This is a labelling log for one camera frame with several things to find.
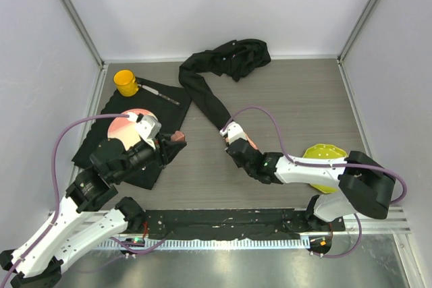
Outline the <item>nail polish bottle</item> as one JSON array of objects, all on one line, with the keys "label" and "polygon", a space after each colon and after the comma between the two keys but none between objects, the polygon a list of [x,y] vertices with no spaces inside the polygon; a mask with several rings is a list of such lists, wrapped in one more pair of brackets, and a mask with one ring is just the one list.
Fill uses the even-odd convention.
[{"label": "nail polish bottle", "polygon": [[172,142],[185,142],[186,141],[185,134],[181,131],[176,131],[174,134],[171,135],[171,141]]}]

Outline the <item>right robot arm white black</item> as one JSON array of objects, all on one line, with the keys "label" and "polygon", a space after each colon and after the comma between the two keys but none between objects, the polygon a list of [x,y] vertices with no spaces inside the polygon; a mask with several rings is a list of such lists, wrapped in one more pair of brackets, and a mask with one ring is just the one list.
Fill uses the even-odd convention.
[{"label": "right robot arm white black", "polygon": [[310,199],[303,216],[308,229],[326,231],[336,219],[356,213],[377,220],[388,216],[396,180],[362,152],[329,160],[288,158],[280,152],[262,153],[243,138],[228,144],[225,151],[237,167],[261,183],[335,188],[332,194]]}]

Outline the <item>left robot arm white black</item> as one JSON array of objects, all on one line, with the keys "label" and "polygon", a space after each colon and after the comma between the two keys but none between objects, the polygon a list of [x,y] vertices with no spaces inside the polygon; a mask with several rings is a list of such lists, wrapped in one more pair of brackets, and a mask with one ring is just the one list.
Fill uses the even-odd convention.
[{"label": "left robot arm white black", "polygon": [[91,167],[77,175],[45,224],[20,248],[1,253],[1,267],[11,276],[11,286],[54,287],[99,243],[123,232],[139,232],[146,213],[131,197],[122,198],[91,226],[77,228],[117,195],[118,184],[149,165],[164,169],[185,146],[180,131],[157,134],[128,150],[119,139],[103,140],[90,156]]}]

